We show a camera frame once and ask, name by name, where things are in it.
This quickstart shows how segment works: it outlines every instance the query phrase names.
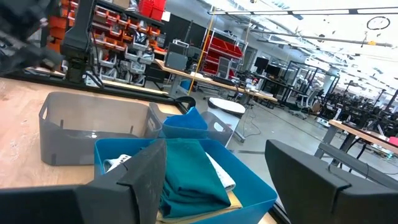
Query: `ceiling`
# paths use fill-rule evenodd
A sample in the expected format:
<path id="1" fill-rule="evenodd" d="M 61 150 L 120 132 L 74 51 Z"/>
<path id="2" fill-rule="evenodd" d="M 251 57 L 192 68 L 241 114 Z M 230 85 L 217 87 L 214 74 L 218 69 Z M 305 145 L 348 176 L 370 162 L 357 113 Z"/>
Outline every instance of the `ceiling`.
<path id="1" fill-rule="evenodd" d="M 279 11 L 284 9 L 347 9 L 352 7 L 391 7 L 398 6 L 396 0 L 201 0 L 223 11 Z M 393 47 L 348 44 L 283 35 L 261 35 L 259 39 L 275 40 L 298 47 L 313 60 L 329 63 L 340 71 L 342 80 L 354 80 L 369 88 L 376 95 L 381 89 L 393 94 L 398 88 L 398 15 L 383 15 L 390 24 L 383 30 L 370 30 L 367 23 L 375 15 L 335 15 L 335 16 L 229 16 L 240 24 L 251 20 L 251 27 L 264 31 L 295 34 L 298 36 L 319 36 L 327 38 L 375 41 L 389 43 Z M 370 26 L 387 24 L 387 19 L 375 19 Z"/>

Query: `teal fabric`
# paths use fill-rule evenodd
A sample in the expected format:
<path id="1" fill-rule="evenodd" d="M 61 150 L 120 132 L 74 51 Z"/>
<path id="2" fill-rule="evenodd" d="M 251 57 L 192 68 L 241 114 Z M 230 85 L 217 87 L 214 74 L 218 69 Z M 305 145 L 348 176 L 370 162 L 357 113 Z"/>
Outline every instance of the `teal fabric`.
<path id="1" fill-rule="evenodd" d="M 214 212 L 231 205 L 197 140 L 168 139 L 166 146 L 166 177 L 159 205 L 164 218 Z"/>
<path id="2" fill-rule="evenodd" d="M 191 108 L 186 114 L 170 116 L 163 123 L 178 128 L 207 130 L 206 121 L 195 107 Z"/>

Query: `concrete floor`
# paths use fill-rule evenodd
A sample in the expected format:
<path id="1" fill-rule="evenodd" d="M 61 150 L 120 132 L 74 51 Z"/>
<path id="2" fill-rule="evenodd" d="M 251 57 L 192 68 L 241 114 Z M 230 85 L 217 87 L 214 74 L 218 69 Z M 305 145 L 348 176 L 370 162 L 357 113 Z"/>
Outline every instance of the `concrete floor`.
<path id="1" fill-rule="evenodd" d="M 207 100 L 203 100 L 205 95 L 199 91 L 190 94 L 190 96 L 196 99 L 199 112 L 207 110 Z M 266 141 L 268 139 L 276 139 L 310 155 L 314 155 L 320 141 L 327 132 L 327 128 L 316 123 L 314 117 L 302 120 L 280 108 L 275 107 L 273 110 L 270 110 L 259 105 L 254 106 L 252 110 L 246 111 L 237 130 L 245 136 L 250 136 L 246 138 L 244 143 L 233 137 L 227 148 L 232 150 L 237 158 L 272 188 L 275 187 L 264 157 Z M 340 147 L 344 139 L 344 134 L 342 136 L 337 134 L 331 144 L 335 147 Z M 350 149 L 349 154 L 356 157 L 361 147 L 362 145 L 358 143 Z M 330 162 L 331 158 L 323 158 L 323 160 Z M 388 174 L 398 173 L 398 162 L 396 159 L 386 160 L 376 154 L 365 151 L 360 160 L 381 172 Z M 398 174 L 391 175 L 391 177 L 398 180 Z"/>

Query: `workbench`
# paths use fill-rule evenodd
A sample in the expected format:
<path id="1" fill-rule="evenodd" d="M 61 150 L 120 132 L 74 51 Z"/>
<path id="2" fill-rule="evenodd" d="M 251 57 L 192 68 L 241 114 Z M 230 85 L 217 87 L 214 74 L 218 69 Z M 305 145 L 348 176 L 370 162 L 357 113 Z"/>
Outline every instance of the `workbench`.
<path id="1" fill-rule="evenodd" d="M 128 88 L 148 93 L 161 93 L 142 87 Z M 149 104 L 149 101 L 73 90 L 51 85 L 42 85 L 8 78 L 0 78 L 0 188 L 34 187 L 46 185 L 87 184 L 94 178 L 93 166 L 50 166 L 40 159 L 39 111 L 47 95 L 62 91 L 115 100 Z M 157 103 L 164 113 L 181 114 L 174 105 Z M 267 213 L 262 224 L 275 224 Z"/>
<path id="2" fill-rule="evenodd" d="M 245 91 L 242 88 L 236 88 L 235 86 L 230 86 L 230 85 L 225 85 L 225 84 L 222 84 L 222 83 L 214 82 L 212 79 L 205 78 L 205 77 L 203 77 L 202 74 L 199 74 L 199 73 L 196 73 L 196 75 L 192 75 L 192 74 L 187 74 L 185 72 L 181 72 L 181 71 L 178 71 L 178 70 L 174 70 L 172 68 L 167 68 L 164 65 L 164 62 L 161 61 L 161 60 L 158 60 L 158 59 L 155 59 L 155 62 L 160 67 L 160 69 L 162 69 L 163 71 L 175 74 L 175 78 L 174 78 L 171 90 L 169 92 L 170 96 L 173 96 L 175 94 L 175 92 L 177 91 L 177 88 L 180 86 L 180 82 L 181 82 L 182 78 L 189 78 L 191 80 L 195 79 L 195 81 L 208 83 L 208 84 L 211 84 L 211 85 L 214 85 L 214 86 L 218 86 L 218 87 L 221 87 L 221 88 L 224 88 L 224 89 L 227 89 L 227 90 L 238 91 L 240 93 L 248 93 L 249 95 L 256 96 L 256 97 L 258 97 L 260 99 L 263 99 L 263 100 L 277 101 L 277 99 L 275 99 L 274 97 L 269 96 L 269 95 L 263 95 L 263 94 L 255 93 L 255 92 L 252 92 L 252 91 L 247 92 L 247 91 Z"/>
<path id="3" fill-rule="evenodd" d="M 384 149 L 390 150 L 398 154 L 398 147 L 386 142 L 388 141 L 388 138 L 386 139 L 384 136 L 372 132 L 365 134 L 361 130 L 343 124 L 341 121 L 330 120 L 329 125 L 330 127 L 328 129 L 328 132 L 325 134 L 325 137 L 323 137 L 322 142 L 325 144 L 330 144 L 335 137 L 337 130 L 341 129 L 343 131 L 346 131 L 348 135 L 340 147 L 340 150 L 342 150 L 343 152 L 347 152 L 350 148 L 350 145 L 352 145 L 353 141 L 355 140 L 355 137 L 359 137 L 367 142 L 377 144 Z M 323 154 L 324 152 L 320 148 L 318 148 L 314 156 L 322 158 Z"/>

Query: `fluorescent light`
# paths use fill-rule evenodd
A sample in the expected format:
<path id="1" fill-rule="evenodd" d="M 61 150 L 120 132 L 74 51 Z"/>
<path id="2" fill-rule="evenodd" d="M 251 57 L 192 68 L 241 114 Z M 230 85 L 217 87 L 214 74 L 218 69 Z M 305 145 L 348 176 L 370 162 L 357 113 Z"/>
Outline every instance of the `fluorescent light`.
<path id="1" fill-rule="evenodd" d="M 227 12 L 228 15 L 251 15 L 249 11 Z"/>
<path id="2" fill-rule="evenodd" d="M 330 14 L 349 14 L 348 9 L 331 9 L 331 10 L 305 10 L 293 11 L 293 14 L 300 15 L 330 15 Z"/>
<path id="3" fill-rule="evenodd" d="M 226 13 L 224 11 L 215 11 L 215 12 L 210 12 L 211 15 L 225 15 Z"/>
<path id="4" fill-rule="evenodd" d="M 253 12 L 255 15 L 287 15 L 287 11 L 257 11 Z"/>
<path id="5" fill-rule="evenodd" d="M 358 14 L 388 14 L 398 13 L 398 7 L 389 9 L 358 9 Z"/>

